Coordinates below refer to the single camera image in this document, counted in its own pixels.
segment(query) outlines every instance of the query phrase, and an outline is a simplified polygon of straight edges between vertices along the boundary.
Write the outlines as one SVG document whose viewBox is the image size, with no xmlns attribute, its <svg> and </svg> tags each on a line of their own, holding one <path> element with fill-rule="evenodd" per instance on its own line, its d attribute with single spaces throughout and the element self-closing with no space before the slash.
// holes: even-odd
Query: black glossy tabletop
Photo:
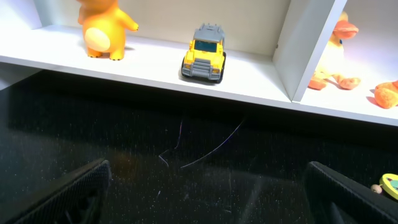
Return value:
<svg viewBox="0 0 398 224">
<path fill-rule="evenodd" d="M 398 172 L 395 128 L 78 75 L 40 72 L 0 108 L 0 203 L 103 157 L 101 223 L 312 223 L 308 162 L 367 187 Z"/>
</svg>

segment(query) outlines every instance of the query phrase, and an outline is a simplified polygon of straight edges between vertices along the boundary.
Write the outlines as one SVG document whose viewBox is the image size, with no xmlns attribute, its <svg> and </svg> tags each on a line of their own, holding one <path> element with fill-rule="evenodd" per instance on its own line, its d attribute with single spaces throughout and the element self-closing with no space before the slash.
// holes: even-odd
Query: toy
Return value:
<svg viewBox="0 0 398 224">
<path fill-rule="evenodd" d="M 77 0 L 81 3 L 79 24 L 89 57 L 110 53 L 111 60 L 124 58 L 126 33 L 124 29 L 137 31 L 139 26 L 119 9 L 118 0 Z"/>
<path fill-rule="evenodd" d="M 352 90 L 359 85 L 361 82 L 359 78 L 345 78 L 342 74 L 344 67 L 342 39 L 351 39 L 358 31 L 357 27 L 348 22 L 347 13 L 343 12 L 323 51 L 308 87 L 322 90 L 328 83 L 325 79 L 330 77 L 333 77 L 339 86 L 346 90 Z"/>
<path fill-rule="evenodd" d="M 372 185 L 371 190 L 377 194 L 385 190 L 391 197 L 398 200 L 398 175 L 384 174 L 380 178 L 380 185 Z"/>
<path fill-rule="evenodd" d="M 182 75 L 221 83 L 226 58 L 224 37 L 224 31 L 217 25 L 203 24 L 197 29 L 182 61 Z"/>
<path fill-rule="evenodd" d="M 379 106 L 385 109 L 398 105 L 398 81 L 382 83 L 374 91 L 374 98 Z"/>
</svg>

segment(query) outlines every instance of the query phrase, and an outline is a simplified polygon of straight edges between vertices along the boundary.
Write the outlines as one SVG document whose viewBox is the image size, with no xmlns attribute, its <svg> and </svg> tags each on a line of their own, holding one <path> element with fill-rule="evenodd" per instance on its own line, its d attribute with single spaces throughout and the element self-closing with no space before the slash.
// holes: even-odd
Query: toy figurine's arm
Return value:
<svg viewBox="0 0 398 224">
<path fill-rule="evenodd" d="M 125 12 L 119 10 L 118 17 L 126 29 L 130 31 L 138 31 L 139 28 L 138 24 L 134 22 L 134 20 L 131 19 L 130 16 L 127 15 Z"/>
<path fill-rule="evenodd" d="M 80 25 L 83 25 L 83 7 L 80 7 L 79 9 L 79 18 L 77 19 L 77 22 Z"/>
</svg>

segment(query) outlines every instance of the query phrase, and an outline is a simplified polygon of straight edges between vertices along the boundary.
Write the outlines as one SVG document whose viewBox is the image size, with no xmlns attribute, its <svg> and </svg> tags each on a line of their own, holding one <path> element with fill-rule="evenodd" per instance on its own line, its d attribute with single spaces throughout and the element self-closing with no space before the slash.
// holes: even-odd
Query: toy car roof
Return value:
<svg viewBox="0 0 398 224">
<path fill-rule="evenodd" d="M 202 40 L 208 42 L 220 42 L 224 39 L 225 33 L 221 26 L 205 25 L 203 24 L 199 29 L 196 29 L 193 38 L 195 40 Z"/>
</svg>

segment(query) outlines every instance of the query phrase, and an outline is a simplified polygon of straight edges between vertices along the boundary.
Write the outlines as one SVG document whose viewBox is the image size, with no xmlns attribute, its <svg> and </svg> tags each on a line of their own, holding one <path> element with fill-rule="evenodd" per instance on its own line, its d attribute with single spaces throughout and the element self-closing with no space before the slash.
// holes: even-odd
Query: orange toy figurine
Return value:
<svg viewBox="0 0 398 224">
<path fill-rule="evenodd" d="M 358 78 L 345 78 L 343 39 L 351 39 L 358 33 L 358 28 L 348 22 L 347 13 L 343 12 L 326 45 L 308 87 L 321 90 L 327 85 L 326 79 L 333 77 L 345 90 L 352 90 L 361 82 Z"/>
<path fill-rule="evenodd" d="M 138 24 L 120 10 L 118 0 L 77 0 L 81 3 L 79 24 L 89 57 L 110 53 L 111 60 L 124 58 L 125 29 L 138 30 Z"/>
<path fill-rule="evenodd" d="M 374 98 L 379 106 L 384 109 L 398 105 L 398 81 L 382 83 L 374 91 Z"/>
</svg>

